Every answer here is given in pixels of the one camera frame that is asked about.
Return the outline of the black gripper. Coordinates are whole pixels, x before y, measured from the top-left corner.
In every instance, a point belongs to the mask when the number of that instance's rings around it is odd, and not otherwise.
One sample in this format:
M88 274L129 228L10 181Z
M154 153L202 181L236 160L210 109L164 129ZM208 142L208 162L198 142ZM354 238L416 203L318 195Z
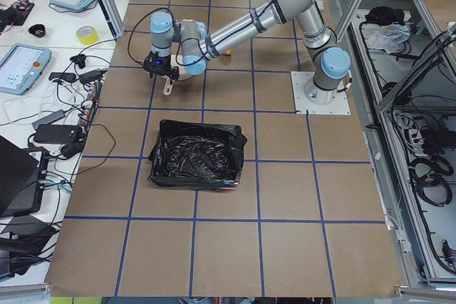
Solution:
M149 52L142 63L142 68L150 76L166 76L165 90L171 91L174 82L178 80L178 67L171 66L171 55L159 56L158 52Z

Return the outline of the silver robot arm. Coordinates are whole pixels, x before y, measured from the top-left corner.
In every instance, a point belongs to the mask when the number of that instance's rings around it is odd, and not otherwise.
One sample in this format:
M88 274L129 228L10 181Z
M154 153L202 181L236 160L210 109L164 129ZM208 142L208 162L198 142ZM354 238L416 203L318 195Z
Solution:
M180 77L180 68L189 75L199 75L205 72L208 61L275 25L290 21L300 25L315 68L312 79L304 86L304 95L317 105L328 105L340 92L338 86L348 74L351 58L336 45L316 0L267 0L212 33L202 22L176 21L171 11L156 9L150 14L151 51L140 65L150 75L166 78L165 90L169 92Z

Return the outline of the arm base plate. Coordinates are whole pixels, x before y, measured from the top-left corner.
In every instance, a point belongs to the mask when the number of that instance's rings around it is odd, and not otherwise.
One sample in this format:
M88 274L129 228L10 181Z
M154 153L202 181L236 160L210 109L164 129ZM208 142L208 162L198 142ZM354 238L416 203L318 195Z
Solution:
M351 111L340 80L335 90L325 91L314 85L314 72L292 71L291 84L295 112L298 115L350 115Z

